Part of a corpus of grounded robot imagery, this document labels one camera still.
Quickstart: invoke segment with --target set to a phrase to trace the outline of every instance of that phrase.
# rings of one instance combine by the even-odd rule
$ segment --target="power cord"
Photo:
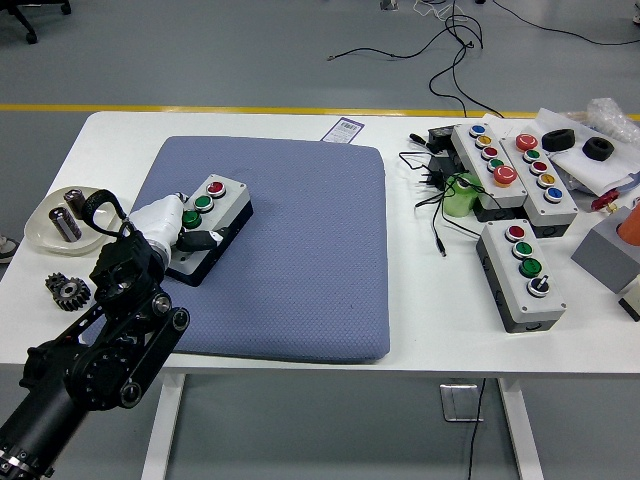
[[[591,43],[593,45],[601,45],[601,46],[605,46],[605,47],[617,47],[617,46],[621,46],[621,45],[630,45],[632,43],[640,42],[640,39],[638,39],[638,40],[629,40],[627,42],[619,42],[619,43],[597,42],[595,40],[591,40],[591,39],[589,39],[587,37],[584,37],[582,35],[579,35],[577,33],[568,32],[566,30],[559,30],[559,29],[556,29],[556,28],[543,27],[541,25],[536,25],[535,23],[530,22],[529,20],[525,20],[520,15],[518,15],[516,12],[514,12],[513,10],[510,10],[507,7],[505,7],[504,5],[499,4],[496,0],[493,0],[493,3],[495,3],[501,9],[506,10],[511,15],[516,17],[518,20],[526,23],[527,25],[531,25],[532,27],[540,28],[541,30],[546,30],[547,32],[564,33],[565,35],[571,35],[572,37],[578,37],[578,38],[581,38],[582,40],[584,40],[586,42],[589,42],[589,43]]]
[[[417,170],[418,168],[414,168],[411,167],[411,165],[409,164],[409,167],[412,170]],[[421,183],[433,183],[433,179],[437,178],[436,175],[440,172],[433,172],[432,170],[430,170],[429,168],[427,168],[427,170],[429,170],[429,174],[426,174],[426,176],[430,177],[429,181],[423,181]],[[498,201],[495,199],[495,197],[491,196],[485,189],[484,187],[480,186],[480,185],[475,185],[471,182],[469,182],[467,179],[463,178],[460,176],[461,174],[455,174],[452,175],[455,178],[455,181],[458,182],[460,184],[460,186],[462,187],[470,187],[473,190],[475,190],[477,193],[482,194],[482,195],[488,195],[493,202],[497,205],[499,210],[503,210],[503,208],[500,206],[500,203],[498,203]],[[438,192],[437,194],[422,200],[418,203],[415,204],[414,208],[419,208],[422,207],[424,205],[436,205],[436,210],[433,214],[433,217],[431,218],[431,229],[433,230],[433,235],[434,235],[434,239],[436,242],[436,248],[438,249],[438,251],[440,252],[440,255],[442,255],[443,257],[447,256],[447,250],[444,246],[444,242],[442,241],[442,239],[440,238],[440,235],[438,235],[438,230],[436,229],[436,218],[438,216],[438,212],[440,212],[440,215],[442,216],[442,219],[444,221],[446,221],[447,223],[450,223],[451,225],[453,225],[454,227],[458,228],[459,230],[462,230],[464,232],[467,232],[471,235],[474,235],[476,237],[480,237],[480,234],[478,232],[474,232],[473,230],[470,230],[466,227],[463,227],[462,225],[454,222],[453,220],[447,218],[444,216],[444,199],[445,198],[449,198],[452,197],[453,195],[455,195],[455,190],[453,188],[453,182],[451,183],[446,183],[446,179],[443,179],[443,191],[442,192]]]
[[[478,425],[480,424],[480,408],[482,408],[482,396],[484,395],[484,387],[487,385],[487,379],[482,379],[482,387],[480,388],[480,396],[478,397],[478,410],[476,411],[476,424],[473,427],[473,435],[471,435],[471,448],[469,452],[469,472],[467,480],[471,480],[471,470],[473,469],[473,447],[476,442],[476,433],[478,433]]]
[[[436,3],[434,3],[434,2],[425,2],[425,3],[436,5]],[[456,8],[457,8],[456,7],[456,1],[454,0],[453,3],[451,4],[452,12],[455,12]],[[469,27],[467,25],[460,25],[460,21],[463,21],[463,20],[465,22],[467,20],[470,20],[471,22],[473,22],[473,24],[475,24],[475,27],[477,27],[478,31],[476,32],[473,28],[471,28],[471,27]],[[408,60],[408,59],[415,58],[415,57],[421,55],[442,34],[449,33],[460,44],[461,48],[460,48],[460,50],[458,50],[458,52],[454,56],[454,59],[453,59],[453,62],[451,64],[451,66],[449,66],[448,68],[436,73],[435,75],[433,75],[431,77],[431,79],[429,80],[429,85],[428,85],[429,86],[429,91],[433,95],[435,95],[437,97],[450,98],[452,100],[456,100],[457,102],[459,102],[461,107],[462,107],[464,116],[467,117],[468,116],[467,107],[466,107],[464,101],[460,97],[458,97],[457,95],[451,95],[451,94],[445,94],[445,93],[436,92],[434,87],[433,87],[433,83],[437,78],[439,78],[440,76],[444,75],[445,73],[451,71],[452,72],[452,76],[453,76],[453,80],[454,80],[454,84],[455,84],[456,88],[462,94],[462,96],[464,98],[466,98],[470,102],[473,102],[474,104],[476,104],[476,105],[478,105],[478,106],[480,106],[480,107],[482,107],[482,108],[484,108],[484,109],[496,114],[497,116],[499,116],[501,118],[504,118],[503,115],[500,112],[498,112],[497,110],[495,110],[495,109],[493,109],[493,108],[491,108],[491,107],[489,107],[489,106],[487,106],[487,105],[485,105],[483,103],[478,102],[476,99],[472,98],[466,92],[464,92],[462,90],[462,88],[460,87],[460,84],[459,84],[458,79],[457,79],[456,74],[455,74],[455,67],[460,62],[462,62],[462,60],[464,59],[464,57],[466,55],[467,50],[475,48],[475,45],[474,45],[473,41],[465,42],[460,37],[460,35],[458,34],[458,30],[465,30],[467,32],[470,32],[477,39],[478,43],[480,44],[480,48],[482,49],[482,48],[484,48],[484,43],[483,43],[483,40],[482,40],[482,27],[481,27],[480,23],[475,18],[473,18],[473,17],[471,17],[469,15],[455,14],[455,13],[451,14],[450,16],[445,18],[444,19],[444,23],[445,23],[444,28],[440,32],[438,32],[431,40],[429,40],[429,42],[422,49],[420,49],[419,51],[417,51],[415,53],[412,53],[410,55],[398,55],[398,54],[395,54],[395,53],[386,52],[384,50],[379,50],[379,49],[376,49],[376,48],[361,47],[361,48],[354,48],[354,49],[348,50],[346,52],[339,53],[337,55],[330,55],[329,57],[327,57],[327,61],[336,60],[336,59],[338,59],[340,57],[344,57],[346,55],[351,55],[353,53],[358,53],[358,52],[374,52],[374,53],[378,53],[378,54],[381,54],[381,55],[388,56],[388,57],[390,57],[390,58],[392,58],[394,60]]]

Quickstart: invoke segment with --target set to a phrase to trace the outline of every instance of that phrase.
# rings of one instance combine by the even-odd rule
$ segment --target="orange object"
[[[640,247],[640,208],[636,206],[618,227],[618,236],[629,245]]]

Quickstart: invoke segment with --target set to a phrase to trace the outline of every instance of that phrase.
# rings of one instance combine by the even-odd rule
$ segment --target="white table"
[[[364,129],[355,144],[377,148],[387,175],[389,315],[391,350],[364,365],[321,365],[173,354],[151,439],[144,478],[160,478],[186,373],[237,372],[246,369],[303,369],[408,372],[435,377],[498,377],[522,478],[542,478],[533,436],[517,379],[526,375],[640,374],[640,329],[617,303],[618,297],[569,257],[587,230],[604,214],[581,212],[562,238],[540,240],[568,310],[548,332],[510,335],[504,331],[475,253],[475,238],[440,224],[447,246],[435,248],[431,207],[414,205],[429,193],[398,152],[419,150],[409,133],[469,119],[352,117]],[[70,185],[113,191],[129,211],[164,141],[175,135],[319,140],[335,124],[334,116],[120,113],[103,112],[86,122],[50,192]],[[517,128],[526,121],[513,121]],[[472,216],[463,224],[480,231]],[[2,321],[0,365],[22,366],[27,348],[55,338],[76,317],[55,308],[44,288],[53,272],[88,281],[99,250],[82,257],[39,251],[24,242],[0,284]],[[170,409],[174,415],[167,415]]]

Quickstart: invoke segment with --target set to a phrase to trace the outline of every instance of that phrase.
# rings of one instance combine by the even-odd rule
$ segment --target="black grommet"
[[[591,137],[582,147],[584,154],[591,160],[604,162],[613,153],[614,147],[605,138]]]
[[[542,148],[547,152],[569,150],[576,144],[576,135],[570,128],[554,130],[542,136]]]

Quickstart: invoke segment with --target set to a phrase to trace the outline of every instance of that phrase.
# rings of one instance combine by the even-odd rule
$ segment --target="metal cylinder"
[[[73,216],[78,220],[82,220],[82,206],[84,205],[85,198],[82,190],[72,189],[64,194],[64,201],[69,205],[69,210],[73,213]]]
[[[65,242],[75,242],[82,237],[80,227],[66,208],[54,208],[49,212],[49,218]]]

